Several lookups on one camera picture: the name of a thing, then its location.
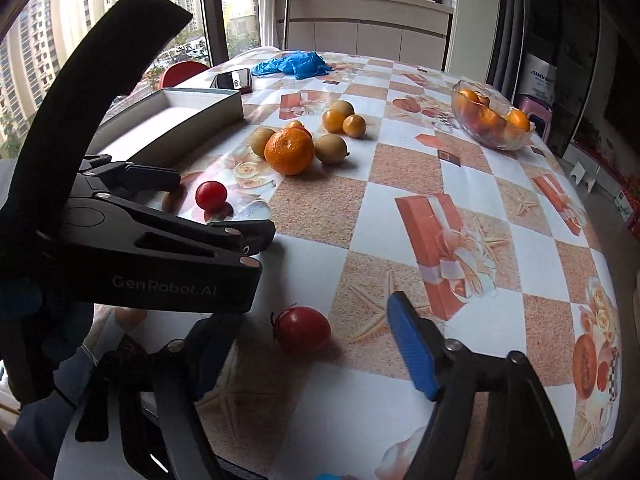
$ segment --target person's hand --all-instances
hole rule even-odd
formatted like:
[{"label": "person's hand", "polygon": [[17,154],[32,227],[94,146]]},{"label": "person's hand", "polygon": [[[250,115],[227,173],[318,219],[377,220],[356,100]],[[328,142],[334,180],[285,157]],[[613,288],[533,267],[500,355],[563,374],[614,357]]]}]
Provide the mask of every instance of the person's hand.
[{"label": "person's hand", "polygon": [[42,342],[44,355],[52,361],[70,358],[89,333],[94,320],[94,304],[65,301],[42,292],[29,278],[0,280],[0,320],[35,314],[43,304],[52,317],[51,329]]}]

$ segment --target blue gripper pad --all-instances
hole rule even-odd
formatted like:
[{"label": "blue gripper pad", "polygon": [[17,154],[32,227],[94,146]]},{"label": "blue gripper pad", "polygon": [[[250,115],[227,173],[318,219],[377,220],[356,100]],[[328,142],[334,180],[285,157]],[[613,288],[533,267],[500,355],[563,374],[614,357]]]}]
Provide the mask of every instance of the blue gripper pad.
[{"label": "blue gripper pad", "polygon": [[429,400],[436,400],[441,386],[435,376],[433,355],[418,328],[420,317],[404,292],[389,297],[386,318],[415,388]]}]

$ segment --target smartphone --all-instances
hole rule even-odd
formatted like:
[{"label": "smartphone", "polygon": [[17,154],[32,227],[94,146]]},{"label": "smartphone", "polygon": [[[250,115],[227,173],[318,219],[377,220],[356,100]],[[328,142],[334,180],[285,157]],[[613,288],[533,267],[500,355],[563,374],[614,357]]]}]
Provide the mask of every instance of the smartphone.
[{"label": "smartphone", "polygon": [[239,90],[241,94],[247,94],[252,91],[251,72],[249,72],[248,68],[240,68],[231,72],[217,74],[213,78],[211,88]]}]

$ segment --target table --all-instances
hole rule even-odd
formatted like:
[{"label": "table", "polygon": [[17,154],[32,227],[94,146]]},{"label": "table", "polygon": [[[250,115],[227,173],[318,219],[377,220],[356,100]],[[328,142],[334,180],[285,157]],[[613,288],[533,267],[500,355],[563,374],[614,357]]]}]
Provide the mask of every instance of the table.
[{"label": "table", "polygon": [[[182,86],[208,87],[217,72],[277,53],[249,51]],[[413,388],[386,325],[394,290],[475,352],[525,352],[572,458],[601,446],[619,403],[617,306],[597,236],[554,156],[536,135],[513,153],[479,146],[452,116],[453,76],[377,58],[324,58],[334,67],[324,77],[254,78],[254,92],[243,96],[246,122],[177,168],[190,183],[186,199],[149,204],[204,222],[194,190],[220,180],[236,219],[271,218],[278,231],[258,256],[264,272],[241,335],[198,404],[214,452],[279,480],[325,472],[399,480],[432,405]],[[367,122],[363,139],[346,138],[351,155],[339,166],[315,161],[284,178],[244,143],[257,126],[293,118],[320,136],[320,116],[337,98]],[[333,340],[325,352],[280,352],[270,315],[292,304],[328,317]],[[156,351],[202,316],[112,316],[102,339],[126,330]],[[462,478],[485,409],[478,395]]]}]

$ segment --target cabinet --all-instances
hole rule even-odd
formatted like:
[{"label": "cabinet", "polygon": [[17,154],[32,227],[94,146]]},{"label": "cabinet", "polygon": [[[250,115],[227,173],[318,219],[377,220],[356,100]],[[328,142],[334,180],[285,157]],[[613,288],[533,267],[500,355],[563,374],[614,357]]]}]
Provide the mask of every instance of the cabinet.
[{"label": "cabinet", "polygon": [[400,62],[442,70],[446,44],[445,38],[404,29],[400,43]]},{"label": "cabinet", "polygon": [[356,54],[400,61],[401,38],[401,28],[359,23]]},{"label": "cabinet", "polygon": [[358,24],[354,22],[316,22],[316,50],[354,54]]},{"label": "cabinet", "polygon": [[[283,24],[278,23],[278,40],[282,47]],[[314,22],[289,22],[289,50],[316,49],[316,28]]]}]

